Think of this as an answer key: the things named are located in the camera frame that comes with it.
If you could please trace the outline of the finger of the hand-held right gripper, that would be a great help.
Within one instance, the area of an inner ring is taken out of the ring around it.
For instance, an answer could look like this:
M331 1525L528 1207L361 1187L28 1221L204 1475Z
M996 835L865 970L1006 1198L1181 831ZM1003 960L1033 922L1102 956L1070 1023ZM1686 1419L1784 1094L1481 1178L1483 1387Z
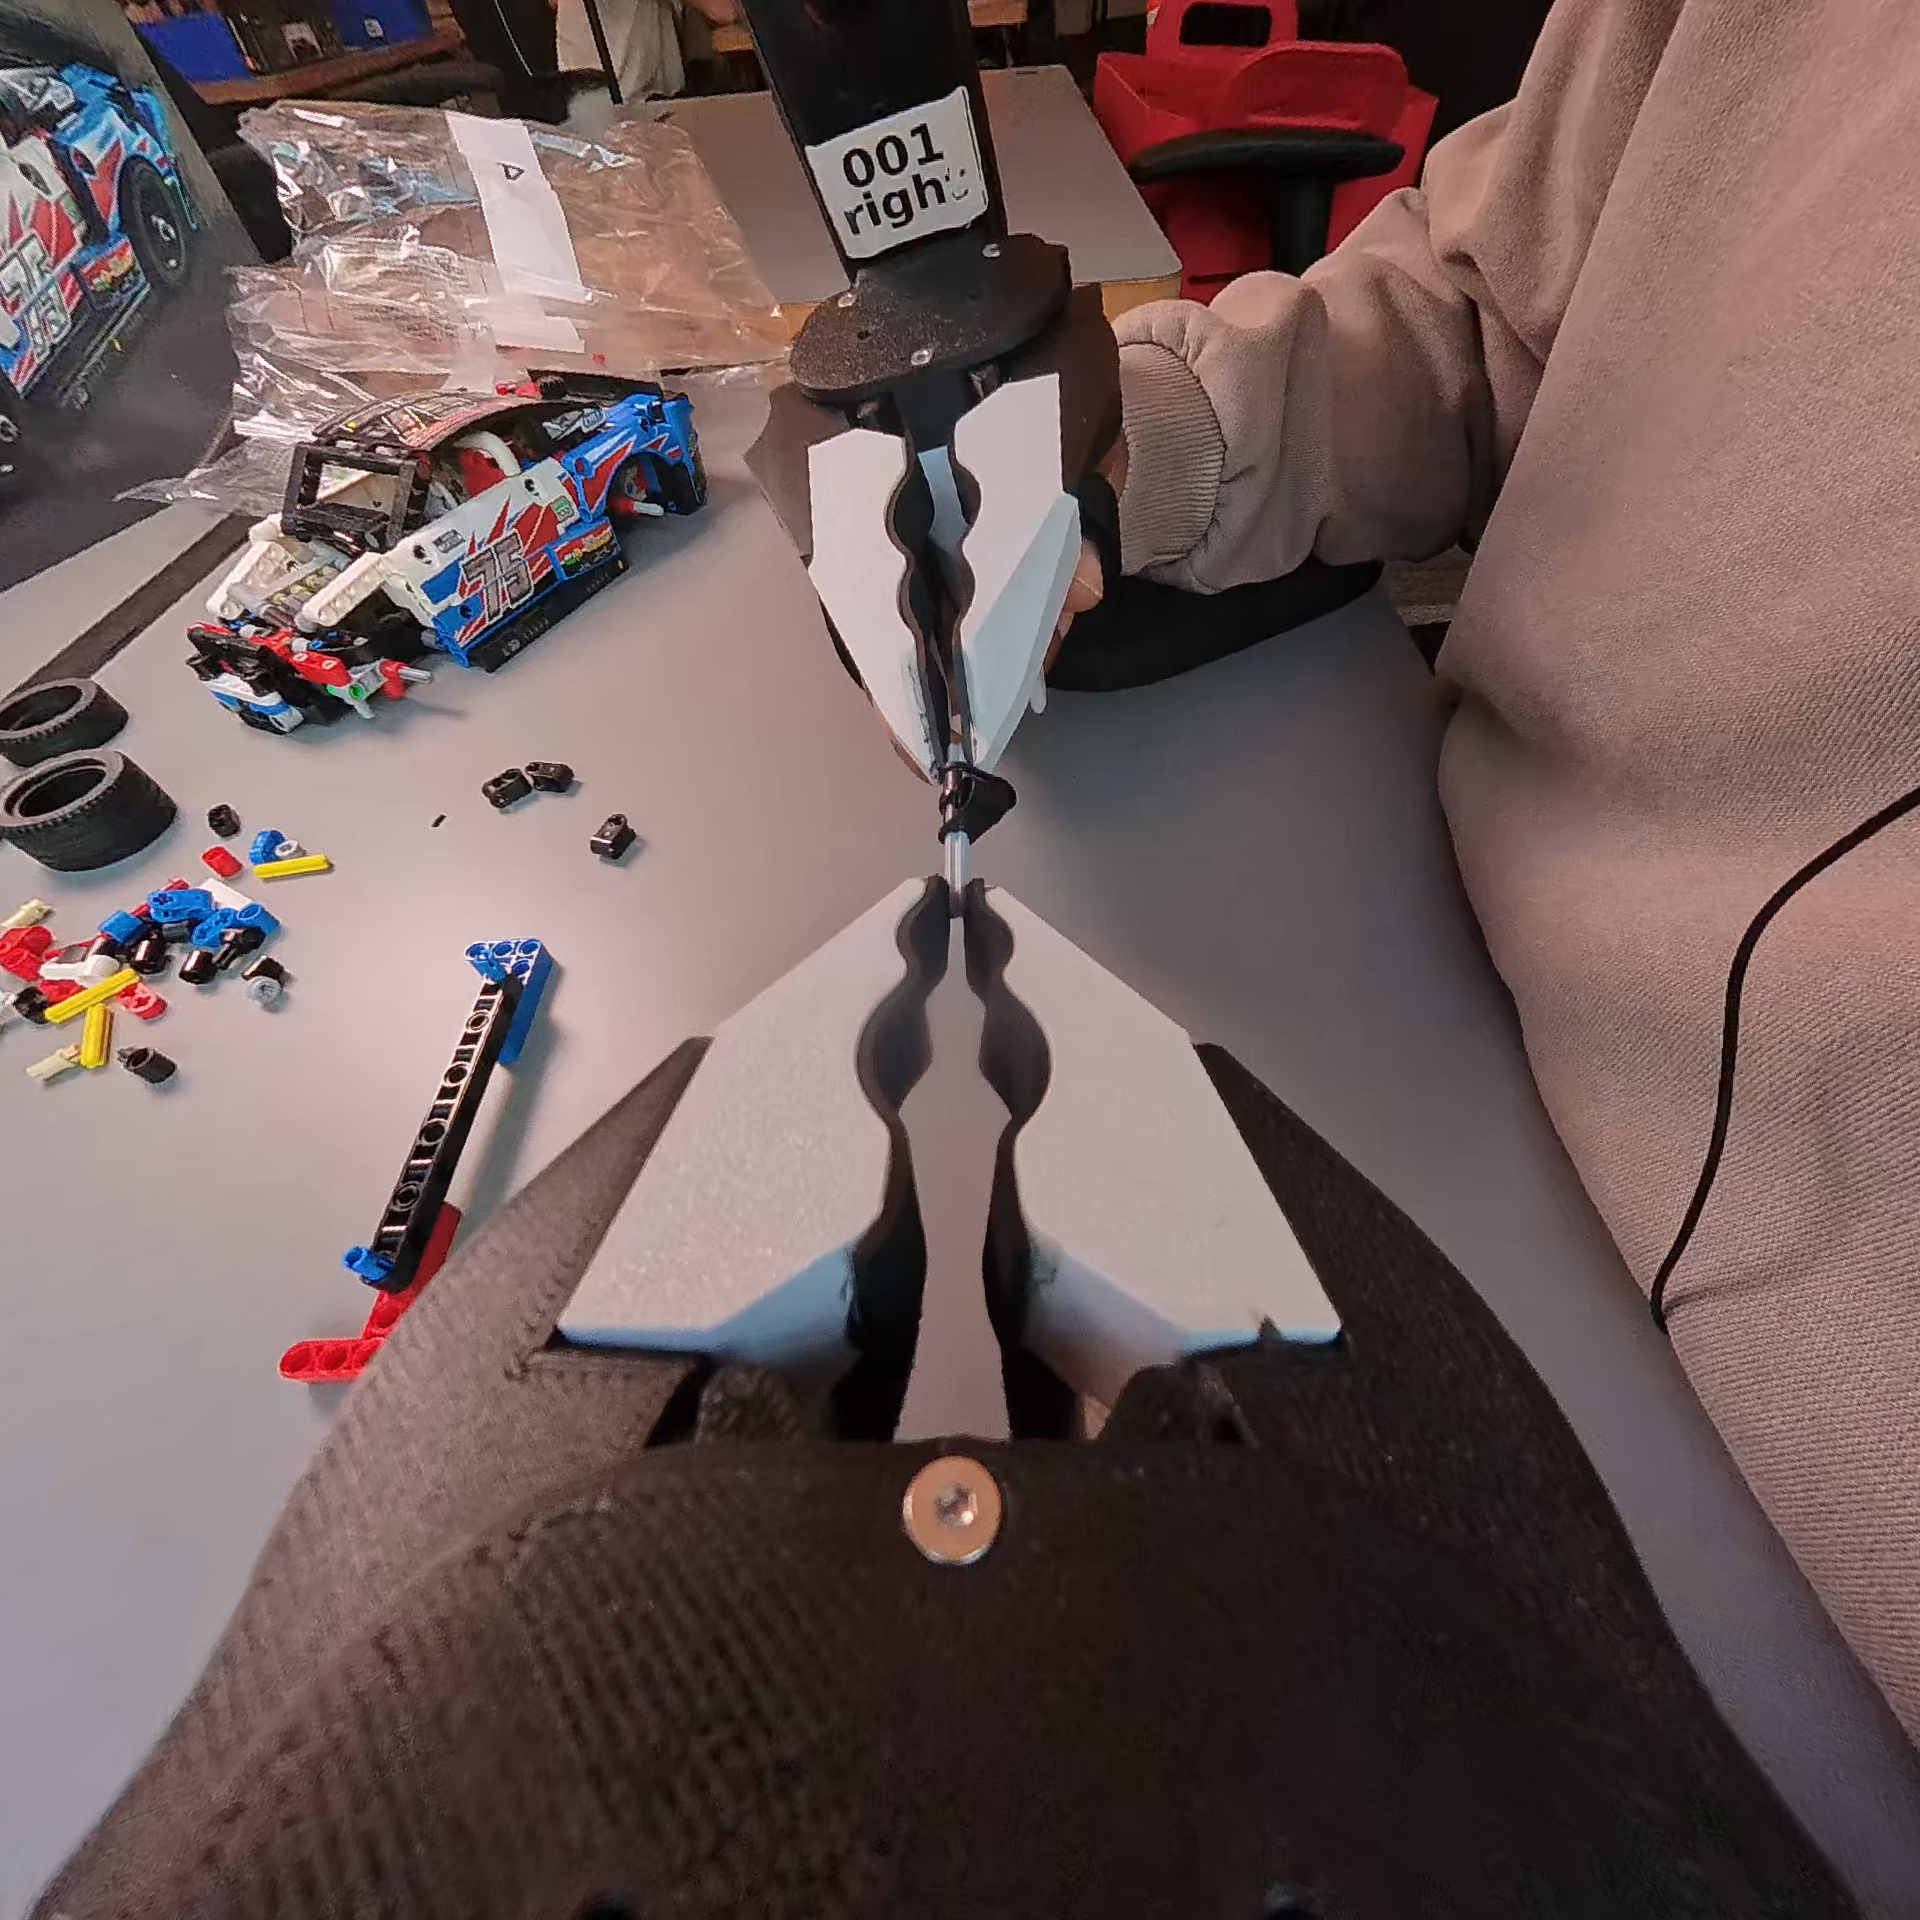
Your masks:
M941 605L920 461L894 434L844 432L808 451L807 492L807 575L903 756L933 779L950 712L933 666Z
M991 770L1040 696L1084 546L1065 483L1060 375L998 384L955 420L945 463L960 524L950 555L965 573L950 639L963 750L974 767Z

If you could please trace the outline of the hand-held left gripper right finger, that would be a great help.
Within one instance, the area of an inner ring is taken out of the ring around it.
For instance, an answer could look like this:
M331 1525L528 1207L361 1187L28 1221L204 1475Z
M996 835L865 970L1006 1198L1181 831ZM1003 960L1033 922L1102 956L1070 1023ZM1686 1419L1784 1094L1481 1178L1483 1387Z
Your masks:
M971 882L979 1069L1006 1111L982 1280L1000 1350L1065 1387L1280 1340L1336 1310L1193 1038L1000 887Z

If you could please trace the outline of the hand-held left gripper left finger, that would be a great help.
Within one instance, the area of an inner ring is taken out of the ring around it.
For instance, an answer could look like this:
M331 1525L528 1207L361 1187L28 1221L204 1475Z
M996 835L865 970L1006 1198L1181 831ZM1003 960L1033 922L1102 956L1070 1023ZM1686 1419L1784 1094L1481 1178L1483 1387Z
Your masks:
M910 879L719 1023L559 1315L566 1344L910 1355L926 1234L903 1107L949 882Z

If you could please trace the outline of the person's right forearm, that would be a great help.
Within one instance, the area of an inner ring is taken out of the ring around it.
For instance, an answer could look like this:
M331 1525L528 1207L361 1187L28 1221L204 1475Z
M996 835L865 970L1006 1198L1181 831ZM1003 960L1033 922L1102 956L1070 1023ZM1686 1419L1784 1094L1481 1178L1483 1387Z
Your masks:
M1190 591L1469 532L1541 388L1481 246L1505 111L1448 135L1303 277L1120 318L1120 566Z

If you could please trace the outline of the black blue red lego beam assembly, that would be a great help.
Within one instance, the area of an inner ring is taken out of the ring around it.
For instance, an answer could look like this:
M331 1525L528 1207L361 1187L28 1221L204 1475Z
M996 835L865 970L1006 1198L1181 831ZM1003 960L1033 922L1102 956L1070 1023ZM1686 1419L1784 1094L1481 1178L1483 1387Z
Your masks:
M278 1357L278 1378L347 1384L373 1362L417 1293L439 1276L461 1226L448 1190L497 1067L517 1064L535 1028L552 956L540 940L471 943L467 962L481 987L448 1067L408 1143L389 1204L343 1266L369 1288L358 1335L305 1338Z

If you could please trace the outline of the blue white lego race car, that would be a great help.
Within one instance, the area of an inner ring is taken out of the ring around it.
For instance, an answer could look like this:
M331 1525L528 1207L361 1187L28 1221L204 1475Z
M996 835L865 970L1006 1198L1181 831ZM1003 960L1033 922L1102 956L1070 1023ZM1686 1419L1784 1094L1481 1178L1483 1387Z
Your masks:
M431 659L497 672L619 575L629 525L705 493L692 400L653 379L536 370L376 400L295 445L184 663L256 731L369 719Z

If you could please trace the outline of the pile of mixed lego pieces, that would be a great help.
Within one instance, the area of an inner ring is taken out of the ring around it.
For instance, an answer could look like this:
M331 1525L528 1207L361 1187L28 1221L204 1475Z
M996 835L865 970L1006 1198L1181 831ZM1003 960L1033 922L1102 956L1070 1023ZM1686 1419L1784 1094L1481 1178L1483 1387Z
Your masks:
M153 1027L227 980L275 1007L291 971L278 956L281 916L261 892L331 869L328 854L263 829L241 854L205 847L200 872L166 879L73 936L43 899L12 907L1 918L5 1034L31 1045L19 1075L37 1087L104 1071L172 1087L182 1069Z

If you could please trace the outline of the black rubber lego tire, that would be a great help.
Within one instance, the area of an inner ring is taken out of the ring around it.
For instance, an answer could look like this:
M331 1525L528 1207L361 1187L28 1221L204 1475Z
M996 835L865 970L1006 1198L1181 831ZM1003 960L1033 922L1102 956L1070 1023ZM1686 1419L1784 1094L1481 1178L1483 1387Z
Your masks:
M31 767L103 747L128 730L128 709L96 679L48 679L1 701L1 758Z
M52 872L96 872L158 840L174 797L115 750L45 758L1 790L1 840Z

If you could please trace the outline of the printed lego set box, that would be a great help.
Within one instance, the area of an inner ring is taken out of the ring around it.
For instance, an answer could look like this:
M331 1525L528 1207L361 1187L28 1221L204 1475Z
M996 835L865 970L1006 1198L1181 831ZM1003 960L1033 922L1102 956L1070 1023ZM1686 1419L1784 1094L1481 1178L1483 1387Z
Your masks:
M1 4L1 588L129 525L229 426L256 251L217 143L123 4Z

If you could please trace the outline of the person's right hand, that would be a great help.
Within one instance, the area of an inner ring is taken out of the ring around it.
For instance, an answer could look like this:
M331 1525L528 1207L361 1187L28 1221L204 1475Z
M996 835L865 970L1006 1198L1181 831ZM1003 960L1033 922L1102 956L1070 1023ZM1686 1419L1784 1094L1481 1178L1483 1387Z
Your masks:
M1120 578L1120 492L1128 454L1120 350L1100 290L1071 290L1045 347L1046 365L1063 384L1063 483L1080 516L1068 596L1045 655L1045 669L1052 672L1073 619L1097 607Z

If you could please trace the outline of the red plastic cart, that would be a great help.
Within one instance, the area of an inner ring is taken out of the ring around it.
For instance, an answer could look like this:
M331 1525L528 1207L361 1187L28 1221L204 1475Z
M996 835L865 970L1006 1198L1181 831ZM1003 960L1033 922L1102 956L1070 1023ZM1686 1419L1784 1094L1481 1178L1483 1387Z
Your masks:
M1316 125L1398 141L1404 163L1391 174L1335 191L1321 255L1380 202L1417 184L1436 114L1400 52L1367 39L1309 39L1299 6L1281 2L1153 4L1141 52L1097 56L1091 103L1123 166L1168 136L1208 130ZM1273 272L1253 178L1136 190L1181 261L1183 300L1208 304L1232 280Z

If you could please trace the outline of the clear plastic bag white label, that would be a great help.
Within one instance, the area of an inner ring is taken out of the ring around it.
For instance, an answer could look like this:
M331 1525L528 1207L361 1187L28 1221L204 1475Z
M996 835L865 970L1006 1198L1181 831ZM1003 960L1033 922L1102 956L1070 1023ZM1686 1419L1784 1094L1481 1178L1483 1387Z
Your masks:
M789 330L688 136L383 103L241 117L295 237L256 275L341 296L463 301L511 370L659 376L783 359Z

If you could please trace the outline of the person's beige sweatshirt torso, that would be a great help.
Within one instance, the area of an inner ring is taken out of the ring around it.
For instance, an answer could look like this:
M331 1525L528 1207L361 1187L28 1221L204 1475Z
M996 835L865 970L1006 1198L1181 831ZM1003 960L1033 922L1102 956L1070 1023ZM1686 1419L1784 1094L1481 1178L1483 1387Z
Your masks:
M1504 475L1441 803L1647 1288L1790 876L1915 789L1915 4L1561 4L1431 157ZM1915 816L1783 906L1663 1287L1696 1396L1915 1736Z

